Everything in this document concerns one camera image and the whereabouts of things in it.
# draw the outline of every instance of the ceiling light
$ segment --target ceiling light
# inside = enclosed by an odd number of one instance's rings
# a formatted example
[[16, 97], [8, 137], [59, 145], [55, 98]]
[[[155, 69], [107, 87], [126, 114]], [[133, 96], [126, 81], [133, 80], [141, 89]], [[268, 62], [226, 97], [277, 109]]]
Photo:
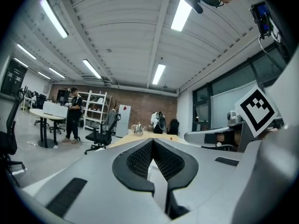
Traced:
[[32, 57], [36, 60], [36, 57], [32, 54], [30, 54], [25, 48], [23, 48], [20, 44], [18, 44], [18, 48], [20, 48], [22, 51], [24, 51], [28, 56]]
[[21, 62], [18, 58], [14, 58], [18, 63], [20, 63], [21, 65], [28, 67], [26, 64], [24, 64], [23, 62]]
[[90, 71], [98, 78], [101, 79], [102, 77], [96, 72], [96, 70], [92, 67], [92, 65], [90, 65], [90, 63], [88, 62], [88, 60], [83, 60], [83, 63], [88, 67], [88, 69], [90, 69]]
[[43, 10], [45, 11], [45, 13], [47, 14], [48, 18], [50, 19], [50, 21], [53, 23], [53, 25], [55, 26], [55, 28], [57, 29], [59, 34], [62, 36], [62, 38], [66, 38], [68, 36], [68, 34], [65, 31], [65, 29], [63, 28], [63, 26], [61, 25], [61, 23], [59, 22], [56, 15], [54, 14], [54, 11], [50, 6], [49, 1], [41, 0], [40, 4], [41, 4]]
[[63, 75], [59, 74], [56, 70], [53, 70], [51, 67], [49, 68], [50, 71], [53, 71], [56, 75], [59, 75], [61, 78], [65, 78]]
[[153, 80], [153, 84], [158, 84], [164, 69], [165, 69], [164, 65], [161, 65], [161, 64], [158, 65], [158, 68], [157, 68], [157, 71], [156, 71], [156, 74], [155, 74], [155, 77]]
[[38, 72], [38, 74], [40, 74], [40, 75], [42, 75], [43, 77], [46, 77], [47, 79], [51, 80], [50, 77], [45, 76], [45, 75], [44, 75], [43, 73], [41, 73], [41, 72]]
[[178, 4], [177, 12], [174, 16], [171, 29], [181, 32], [183, 27], [188, 19], [188, 16], [191, 12], [191, 6], [185, 2], [185, 0], [180, 0]]

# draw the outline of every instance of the cable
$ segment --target cable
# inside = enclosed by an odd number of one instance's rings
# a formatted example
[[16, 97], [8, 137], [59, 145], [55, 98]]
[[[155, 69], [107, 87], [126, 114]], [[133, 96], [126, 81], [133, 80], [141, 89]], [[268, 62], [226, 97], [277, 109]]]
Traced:
[[260, 46], [262, 48], [262, 50], [264, 51], [264, 53], [268, 56], [268, 58], [270, 59], [270, 61], [281, 71], [283, 71], [284, 69], [268, 54], [267, 51], [265, 51], [265, 49], [263, 48], [262, 44], [261, 44], [261, 38], [262, 35], [260, 34], [258, 37], [258, 42], [260, 43]]

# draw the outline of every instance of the gray floor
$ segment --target gray floor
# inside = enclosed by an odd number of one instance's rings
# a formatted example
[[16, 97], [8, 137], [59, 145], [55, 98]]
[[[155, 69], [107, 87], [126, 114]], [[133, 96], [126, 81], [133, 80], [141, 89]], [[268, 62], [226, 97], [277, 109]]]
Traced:
[[[84, 151], [89, 149], [93, 143], [85, 139], [85, 136], [90, 134], [92, 130], [79, 129], [81, 142], [77, 144], [62, 143], [61, 140], [65, 136], [65, 132], [62, 131], [62, 134], [57, 133], [57, 149], [39, 147], [37, 142], [40, 140], [40, 126], [39, 124], [34, 126], [36, 120], [36, 116], [31, 115], [28, 111], [22, 112], [21, 109], [15, 117], [15, 134], [18, 150], [15, 155], [11, 155], [11, 159], [22, 161], [27, 169], [26, 172], [15, 175], [22, 188], [70, 166], [84, 156]], [[49, 129], [47, 137], [53, 138], [53, 133], [50, 133]], [[118, 139], [113, 137], [111, 144]]]

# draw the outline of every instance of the white box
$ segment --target white box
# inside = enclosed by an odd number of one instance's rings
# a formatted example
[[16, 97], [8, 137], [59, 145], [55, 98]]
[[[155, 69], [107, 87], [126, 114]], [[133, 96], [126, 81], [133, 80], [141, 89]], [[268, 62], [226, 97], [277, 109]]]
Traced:
[[66, 118], [68, 107], [45, 101], [45, 103], [43, 104], [43, 112], [45, 114], [51, 114], [54, 116]]

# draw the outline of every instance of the black pants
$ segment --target black pants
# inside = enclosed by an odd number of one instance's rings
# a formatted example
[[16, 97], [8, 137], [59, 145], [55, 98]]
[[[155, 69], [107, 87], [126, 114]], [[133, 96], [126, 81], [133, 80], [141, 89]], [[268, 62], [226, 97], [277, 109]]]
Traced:
[[160, 128], [159, 124], [156, 124], [154, 128], [154, 133], [163, 133], [163, 130]]
[[66, 121], [66, 137], [69, 139], [73, 132], [74, 138], [78, 139], [78, 122], [79, 119], [68, 117]]

